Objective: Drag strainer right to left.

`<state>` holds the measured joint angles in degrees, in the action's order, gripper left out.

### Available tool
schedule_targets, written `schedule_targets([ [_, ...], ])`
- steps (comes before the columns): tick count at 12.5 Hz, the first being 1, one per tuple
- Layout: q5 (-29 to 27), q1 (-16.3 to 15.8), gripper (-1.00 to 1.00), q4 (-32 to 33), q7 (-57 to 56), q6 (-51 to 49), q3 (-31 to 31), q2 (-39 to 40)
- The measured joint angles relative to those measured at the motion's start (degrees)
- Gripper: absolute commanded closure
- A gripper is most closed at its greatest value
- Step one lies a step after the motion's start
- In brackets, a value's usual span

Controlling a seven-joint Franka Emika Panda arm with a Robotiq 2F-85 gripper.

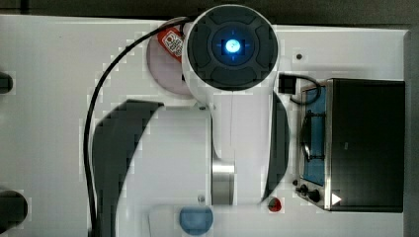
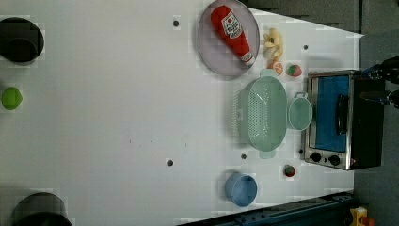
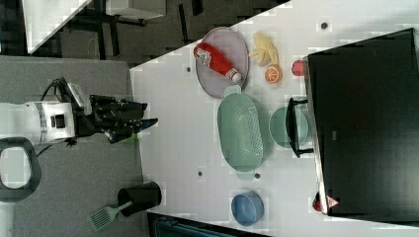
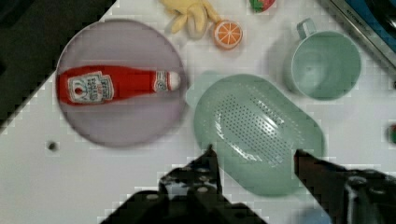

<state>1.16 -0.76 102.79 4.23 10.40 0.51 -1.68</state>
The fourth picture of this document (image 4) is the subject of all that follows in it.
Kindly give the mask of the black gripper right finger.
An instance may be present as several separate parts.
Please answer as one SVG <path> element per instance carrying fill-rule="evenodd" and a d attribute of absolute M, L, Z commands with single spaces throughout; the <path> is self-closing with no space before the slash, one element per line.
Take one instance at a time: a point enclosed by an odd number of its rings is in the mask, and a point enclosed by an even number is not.
<path fill-rule="evenodd" d="M 395 177 L 374 169 L 347 169 L 298 149 L 294 173 L 332 224 L 396 224 Z"/>

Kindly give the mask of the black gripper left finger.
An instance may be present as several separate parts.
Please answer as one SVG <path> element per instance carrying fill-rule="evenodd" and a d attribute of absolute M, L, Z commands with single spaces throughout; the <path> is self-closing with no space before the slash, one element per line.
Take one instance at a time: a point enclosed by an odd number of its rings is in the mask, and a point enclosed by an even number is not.
<path fill-rule="evenodd" d="M 211 187 L 216 193 L 222 193 L 219 175 L 218 156 L 212 145 L 197 159 L 184 167 L 177 167 L 160 178 L 160 193 L 166 194 L 170 200 L 184 197 L 194 187 Z"/>

